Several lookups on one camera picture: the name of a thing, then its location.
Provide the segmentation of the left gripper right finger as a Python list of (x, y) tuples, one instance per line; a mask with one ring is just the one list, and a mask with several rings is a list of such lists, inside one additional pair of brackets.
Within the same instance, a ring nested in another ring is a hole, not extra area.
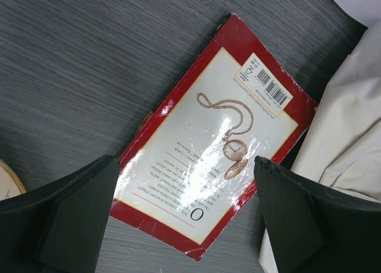
[(257, 193), (279, 272), (380, 272), (380, 204), (255, 158)]

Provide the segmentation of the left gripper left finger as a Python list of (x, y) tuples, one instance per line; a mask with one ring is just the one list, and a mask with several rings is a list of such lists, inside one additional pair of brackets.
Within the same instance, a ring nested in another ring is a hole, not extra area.
[(1, 201), (1, 272), (95, 272), (119, 172), (104, 155)]

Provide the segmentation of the cream canvas backpack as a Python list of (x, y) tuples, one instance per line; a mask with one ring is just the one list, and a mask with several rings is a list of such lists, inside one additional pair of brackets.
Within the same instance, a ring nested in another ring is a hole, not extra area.
[[(326, 86), (289, 171), (380, 204), (380, 24), (369, 27)], [(276, 268), (267, 228), (259, 262)]]

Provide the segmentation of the red white paperback book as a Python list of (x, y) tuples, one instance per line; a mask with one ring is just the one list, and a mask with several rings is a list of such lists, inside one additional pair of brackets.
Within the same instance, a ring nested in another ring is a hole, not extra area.
[(317, 103), (236, 14), (226, 15), (120, 156), (110, 214), (200, 260)]

